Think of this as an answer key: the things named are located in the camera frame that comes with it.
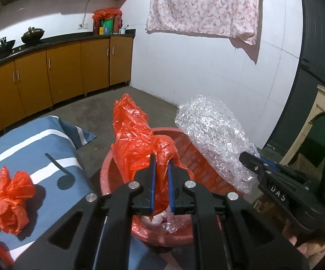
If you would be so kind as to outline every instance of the green container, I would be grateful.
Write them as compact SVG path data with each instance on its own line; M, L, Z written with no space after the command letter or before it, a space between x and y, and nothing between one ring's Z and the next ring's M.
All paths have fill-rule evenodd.
M112 33L113 24L114 24L114 19L113 18L111 18L111 19L105 19L104 20L104 27L108 27L109 28L109 32L108 33Z

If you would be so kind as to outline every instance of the knotted red plastic bag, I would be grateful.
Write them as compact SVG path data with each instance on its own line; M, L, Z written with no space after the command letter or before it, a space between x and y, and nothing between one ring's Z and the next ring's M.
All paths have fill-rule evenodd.
M111 152L125 183L135 177L135 172L150 165L150 155L156 156L156 191L154 215L164 211L169 203L167 164L173 159L176 166L187 167L180 162L174 141L166 135L153 135L148 116L133 99L124 94L115 102L113 127L116 142ZM190 178L194 176L188 170Z
M14 260L12 260L9 252L5 252L1 247L0 247L0 257L8 266L11 266L14 263Z
M122 16L122 11L119 8L105 8L94 11L93 19L111 19L116 15Z
M32 198L35 187L27 172L18 171L11 180L6 167L0 170L0 228L17 235L29 223L25 200Z

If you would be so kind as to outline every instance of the countertop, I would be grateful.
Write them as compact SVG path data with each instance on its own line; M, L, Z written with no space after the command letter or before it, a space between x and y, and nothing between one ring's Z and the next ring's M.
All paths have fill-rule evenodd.
M105 39L114 36L120 37L135 37L135 29L127 29L126 34L106 34L102 36L94 35L92 32L70 33L61 36L48 37L40 40L40 43L33 46L21 45L12 49L12 52L8 55L0 56L0 65L6 62L17 59L20 56L26 55L31 52L38 51L40 49L48 48L61 43L74 42L79 40L89 39Z

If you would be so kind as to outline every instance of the silver screw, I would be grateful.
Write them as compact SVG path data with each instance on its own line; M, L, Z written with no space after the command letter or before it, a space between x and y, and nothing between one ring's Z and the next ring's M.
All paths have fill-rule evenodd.
M194 181L186 181L185 186L189 189L196 187L196 183Z
M85 198L86 198L86 201L93 202L97 199L97 194L90 193L90 194L87 194Z
M132 190L137 189L139 186L140 186L139 182L136 182L136 181L129 182L129 188Z
M235 201L239 198L239 195L235 192L230 192L228 193L228 198L231 200L231 201Z

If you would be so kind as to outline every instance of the wall socket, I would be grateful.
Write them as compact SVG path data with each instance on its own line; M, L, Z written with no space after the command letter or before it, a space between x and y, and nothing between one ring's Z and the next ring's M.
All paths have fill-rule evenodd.
M77 29L87 29L87 27L88 27L88 24L87 23L84 23L84 24L79 23L77 25Z

